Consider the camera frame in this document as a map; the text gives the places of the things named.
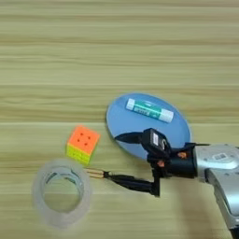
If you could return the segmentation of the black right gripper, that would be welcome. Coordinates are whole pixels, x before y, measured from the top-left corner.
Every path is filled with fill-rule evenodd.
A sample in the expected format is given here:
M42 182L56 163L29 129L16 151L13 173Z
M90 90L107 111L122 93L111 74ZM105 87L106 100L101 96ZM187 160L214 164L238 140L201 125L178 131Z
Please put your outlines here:
M115 137L117 141L127 144L140 144L143 138L144 133L140 132L119 134ZM148 154L148 163L152 169L152 183L134 176L114 175L110 172L104 172L104 178L128 190L151 193L156 197L160 197L160 180L162 178L169 178L171 176L194 178L197 176L194 149L194 145L186 145L183 148L150 152Z

